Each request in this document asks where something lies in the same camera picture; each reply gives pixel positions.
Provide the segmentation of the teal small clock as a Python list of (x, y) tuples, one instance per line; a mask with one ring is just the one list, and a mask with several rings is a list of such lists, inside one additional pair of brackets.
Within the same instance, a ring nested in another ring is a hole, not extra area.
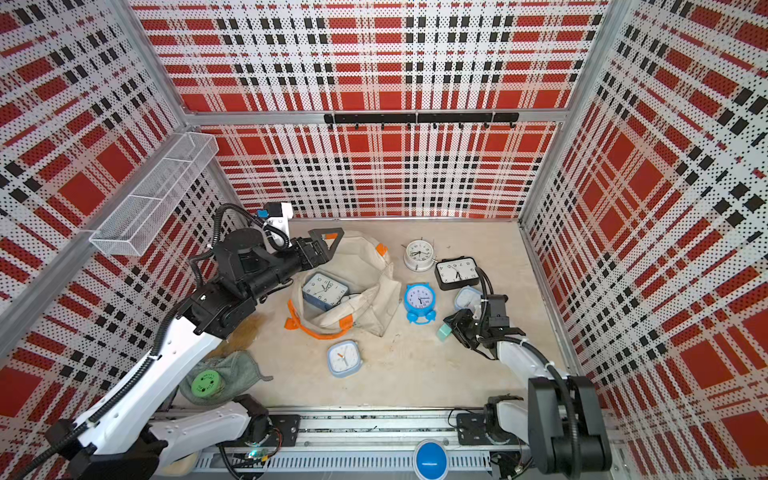
[(445, 342), (452, 336), (453, 328), (448, 324), (443, 324), (437, 331), (437, 337), (441, 342)]

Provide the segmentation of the black rectangular alarm clock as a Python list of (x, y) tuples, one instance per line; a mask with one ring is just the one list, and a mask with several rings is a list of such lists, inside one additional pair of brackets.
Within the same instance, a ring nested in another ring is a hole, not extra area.
[(468, 256), (438, 261), (435, 264), (435, 277), (442, 291), (474, 287), (480, 283), (477, 264)]

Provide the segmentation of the beige canvas bag orange handles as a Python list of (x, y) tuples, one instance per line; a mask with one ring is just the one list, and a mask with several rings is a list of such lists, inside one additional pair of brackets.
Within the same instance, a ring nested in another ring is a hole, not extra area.
[[(348, 296), (329, 311), (303, 299), (302, 286), (315, 272), (349, 287)], [(339, 339), (355, 328), (381, 337), (398, 309), (401, 287), (388, 248), (367, 234), (346, 231), (332, 260), (295, 277), (284, 328), (318, 340)]]

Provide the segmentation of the blue round twin-bell alarm clock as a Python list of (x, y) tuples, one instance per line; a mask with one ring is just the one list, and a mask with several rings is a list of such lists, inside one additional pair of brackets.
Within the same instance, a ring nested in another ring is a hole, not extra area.
[(403, 301), (411, 324), (427, 325), (436, 319), (436, 293), (429, 284), (408, 285)]

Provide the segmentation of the black and white round clock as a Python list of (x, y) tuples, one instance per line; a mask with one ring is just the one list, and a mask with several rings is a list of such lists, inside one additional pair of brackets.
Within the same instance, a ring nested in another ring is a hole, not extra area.
[(424, 239), (412, 240), (405, 246), (403, 261), (412, 272), (428, 271), (436, 263), (434, 246)]

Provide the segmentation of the light blue square alarm clock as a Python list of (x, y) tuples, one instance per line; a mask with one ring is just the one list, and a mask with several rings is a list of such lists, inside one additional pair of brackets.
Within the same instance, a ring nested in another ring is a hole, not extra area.
[(363, 365), (358, 344), (346, 340), (332, 345), (327, 350), (327, 366), (335, 378), (346, 378), (357, 373)]

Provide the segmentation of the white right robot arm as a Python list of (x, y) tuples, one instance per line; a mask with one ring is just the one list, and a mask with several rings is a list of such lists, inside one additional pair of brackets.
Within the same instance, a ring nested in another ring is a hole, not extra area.
[(558, 369), (525, 332), (510, 323), (505, 295), (488, 294), (474, 309), (445, 318), (465, 348), (498, 361), (526, 382), (527, 394), (500, 395), (484, 406), (486, 435), (495, 442), (516, 437), (547, 475), (579, 479), (613, 466), (609, 436), (596, 388), (585, 376)]

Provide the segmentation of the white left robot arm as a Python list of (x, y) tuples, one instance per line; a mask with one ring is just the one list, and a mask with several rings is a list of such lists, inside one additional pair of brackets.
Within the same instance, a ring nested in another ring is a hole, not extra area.
[(17, 478), (55, 455), (67, 460), (75, 479), (151, 478), (178, 444), (151, 427), (158, 407), (259, 303), (294, 275), (329, 262), (344, 236), (341, 228), (326, 228), (290, 239), (272, 226), (266, 229), (283, 240), (273, 253), (261, 230), (241, 228), (216, 235), (211, 249), (190, 258), (192, 268), (214, 259), (217, 275), (171, 308), (150, 350), (112, 390), (77, 419), (61, 419), (48, 430), (48, 448)]

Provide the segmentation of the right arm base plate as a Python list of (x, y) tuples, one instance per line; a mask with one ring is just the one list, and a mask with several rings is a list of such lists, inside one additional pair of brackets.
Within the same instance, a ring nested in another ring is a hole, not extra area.
[(483, 413), (460, 410), (452, 415), (450, 424), (454, 426), (461, 446), (528, 446), (514, 434), (491, 433)]

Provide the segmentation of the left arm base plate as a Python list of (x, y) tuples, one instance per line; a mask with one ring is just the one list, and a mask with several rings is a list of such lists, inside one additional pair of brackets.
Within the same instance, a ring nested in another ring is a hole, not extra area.
[(299, 415), (270, 415), (253, 420), (240, 440), (254, 447), (293, 447), (296, 445), (301, 417)]

